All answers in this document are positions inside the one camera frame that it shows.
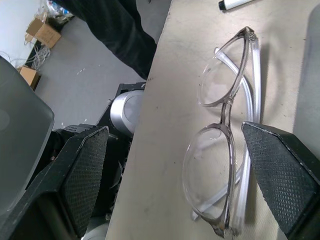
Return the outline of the grey robot torso shell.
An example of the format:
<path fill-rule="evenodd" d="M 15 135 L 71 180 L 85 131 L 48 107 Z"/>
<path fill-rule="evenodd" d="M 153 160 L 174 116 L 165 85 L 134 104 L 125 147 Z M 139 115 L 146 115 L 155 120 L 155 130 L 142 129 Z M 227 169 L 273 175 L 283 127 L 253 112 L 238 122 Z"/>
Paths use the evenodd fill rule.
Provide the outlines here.
<path fill-rule="evenodd" d="M 54 125 L 54 113 L 0 56 L 0 216 L 24 194 Z"/>

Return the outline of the clear frame glasses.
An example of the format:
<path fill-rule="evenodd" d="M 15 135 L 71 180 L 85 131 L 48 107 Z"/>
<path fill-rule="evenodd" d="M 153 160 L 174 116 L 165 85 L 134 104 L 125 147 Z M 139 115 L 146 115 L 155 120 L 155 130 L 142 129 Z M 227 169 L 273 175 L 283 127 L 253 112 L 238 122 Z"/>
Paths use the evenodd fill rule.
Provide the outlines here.
<path fill-rule="evenodd" d="M 182 164 L 182 187 L 191 219 L 202 219 L 223 240 L 243 231 L 251 159 L 241 132 L 259 123 L 262 108 L 261 52 L 245 26 L 216 47 L 197 88 L 197 102 L 218 117 L 190 141 Z"/>

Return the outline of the small cardboard box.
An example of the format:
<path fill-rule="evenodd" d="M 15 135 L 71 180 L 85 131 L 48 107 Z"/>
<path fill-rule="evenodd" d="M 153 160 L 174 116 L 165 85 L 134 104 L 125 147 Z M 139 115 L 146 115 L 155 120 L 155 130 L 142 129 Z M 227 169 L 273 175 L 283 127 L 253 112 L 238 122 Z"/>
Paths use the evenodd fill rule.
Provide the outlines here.
<path fill-rule="evenodd" d="M 41 77 L 38 72 L 35 69 L 23 66 L 19 73 L 28 85 L 35 90 Z"/>

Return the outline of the large open cardboard box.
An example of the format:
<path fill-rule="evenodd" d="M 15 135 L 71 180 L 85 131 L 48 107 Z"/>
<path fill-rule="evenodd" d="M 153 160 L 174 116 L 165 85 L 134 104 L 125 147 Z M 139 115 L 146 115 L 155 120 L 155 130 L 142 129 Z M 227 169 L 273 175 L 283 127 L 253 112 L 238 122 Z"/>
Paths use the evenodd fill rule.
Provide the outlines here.
<path fill-rule="evenodd" d="M 27 43 L 36 39 L 42 45 L 52 49 L 60 40 L 61 34 L 40 19 L 34 18 L 25 31 L 24 38 Z"/>

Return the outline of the person's dark trousers leg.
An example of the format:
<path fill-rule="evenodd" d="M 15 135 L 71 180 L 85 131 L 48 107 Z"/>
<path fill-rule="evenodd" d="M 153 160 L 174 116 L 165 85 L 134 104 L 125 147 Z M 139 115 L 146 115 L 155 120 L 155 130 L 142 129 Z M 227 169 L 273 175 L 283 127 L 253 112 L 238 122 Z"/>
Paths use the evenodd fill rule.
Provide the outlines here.
<path fill-rule="evenodd" d="M 93 35 L 121 62 L 147 80 L 156 53 L 144 31 L 136 0 L 54 0 L 86 22 Z"/>

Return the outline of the black robot waist frame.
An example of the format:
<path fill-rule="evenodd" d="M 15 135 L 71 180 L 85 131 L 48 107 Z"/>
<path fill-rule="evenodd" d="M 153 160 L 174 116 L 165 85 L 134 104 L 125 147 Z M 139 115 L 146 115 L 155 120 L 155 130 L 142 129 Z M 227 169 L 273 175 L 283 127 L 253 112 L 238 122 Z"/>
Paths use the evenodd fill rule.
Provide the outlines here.
<path fill-rule="evenodd" d="M 107 139 L 96 135 L 85 142 L 62 185 L 63 197 L 72 210 L 87 211 L 91 217 L 112 215 L 133 137 L 121 133 L 112 124 L 111 105 L 122 93 L 144 89 L 142 82 L 121 83 L 115 97 L 107 103 L 97 123 L 108 128 Z"/>

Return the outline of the white marker with black cap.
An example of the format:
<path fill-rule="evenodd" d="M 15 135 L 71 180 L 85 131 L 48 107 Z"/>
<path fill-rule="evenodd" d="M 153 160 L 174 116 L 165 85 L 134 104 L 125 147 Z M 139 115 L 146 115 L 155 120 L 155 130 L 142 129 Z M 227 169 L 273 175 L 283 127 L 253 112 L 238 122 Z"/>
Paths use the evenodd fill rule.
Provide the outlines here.
<path fill-rule="evenodd" d="M 254 0 L 221 0 L 218 2 L 218 8 L 221 11 L 229 11 Z"/>

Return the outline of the silver robot hip joint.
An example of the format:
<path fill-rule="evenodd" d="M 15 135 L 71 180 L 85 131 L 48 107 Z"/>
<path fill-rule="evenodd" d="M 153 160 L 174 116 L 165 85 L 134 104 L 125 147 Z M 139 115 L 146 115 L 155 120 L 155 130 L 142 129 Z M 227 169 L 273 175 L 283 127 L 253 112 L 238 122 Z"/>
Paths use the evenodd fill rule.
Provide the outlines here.
<path fill-rule="evenodd" d="M 114 127 L 128 137 L 133 137 L 142 107 L 143 90 L 121 93 L 111 104 L 110 120 Z"/>

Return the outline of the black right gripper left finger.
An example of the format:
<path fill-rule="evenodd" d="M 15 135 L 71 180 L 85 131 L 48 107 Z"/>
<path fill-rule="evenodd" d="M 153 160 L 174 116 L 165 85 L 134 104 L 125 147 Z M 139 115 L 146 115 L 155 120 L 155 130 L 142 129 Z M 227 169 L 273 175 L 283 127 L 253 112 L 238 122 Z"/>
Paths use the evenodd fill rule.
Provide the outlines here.
<path fill-rule="evenodd" d="M 72 136 L 0 221 L 0 240 L 80 240 L 100 189 L 109 129 Z"/>

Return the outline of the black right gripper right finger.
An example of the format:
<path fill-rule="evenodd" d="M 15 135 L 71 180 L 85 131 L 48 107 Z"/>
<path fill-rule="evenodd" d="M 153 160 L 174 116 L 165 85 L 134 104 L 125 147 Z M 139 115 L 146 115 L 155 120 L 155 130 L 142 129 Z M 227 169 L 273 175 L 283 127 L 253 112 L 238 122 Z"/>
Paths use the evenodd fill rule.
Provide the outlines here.
<path fill-rule="evenodd" d="M 292 133 L 241 126 L 257 183 L 287 240 L 320 240 L 320 160 Z"/>

